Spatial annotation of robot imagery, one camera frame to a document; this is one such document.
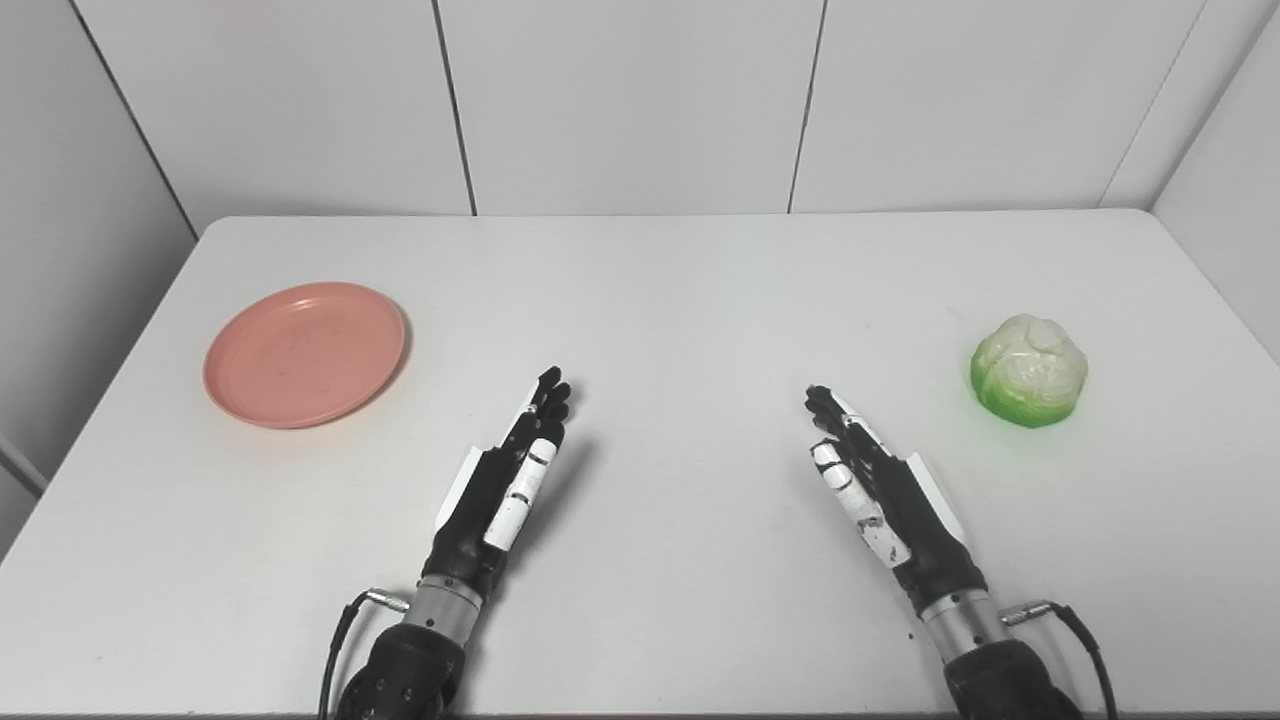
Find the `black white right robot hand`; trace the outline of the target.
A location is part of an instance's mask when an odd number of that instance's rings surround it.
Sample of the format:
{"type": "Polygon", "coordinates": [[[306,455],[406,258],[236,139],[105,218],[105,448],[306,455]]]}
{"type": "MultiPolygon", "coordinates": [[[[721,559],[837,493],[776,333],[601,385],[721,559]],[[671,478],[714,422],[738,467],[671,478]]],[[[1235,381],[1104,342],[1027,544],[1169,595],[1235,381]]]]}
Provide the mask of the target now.
{"type": "Polygon", "coordinates": [[[989,584],[919,455],[891,452],[865,419],[827,386],[809,386],[805,409],[824,438],[812,460],[858,534],[893,574],[914,611],[989,584]]]}

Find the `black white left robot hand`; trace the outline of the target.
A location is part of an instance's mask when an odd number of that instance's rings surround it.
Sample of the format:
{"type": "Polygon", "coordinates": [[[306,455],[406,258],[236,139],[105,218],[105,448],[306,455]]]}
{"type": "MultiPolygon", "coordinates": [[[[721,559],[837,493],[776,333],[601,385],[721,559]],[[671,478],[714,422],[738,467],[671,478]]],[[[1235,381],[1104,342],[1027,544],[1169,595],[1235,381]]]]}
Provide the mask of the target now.
{"type": "Polygon", "coordinates": [[[488,602],[500,582],[550,464],[564,442],[572,388],[559,366],[541,373],[506,437],[463,462],[431,539],[421,578],[447,580],[488,602]]]}

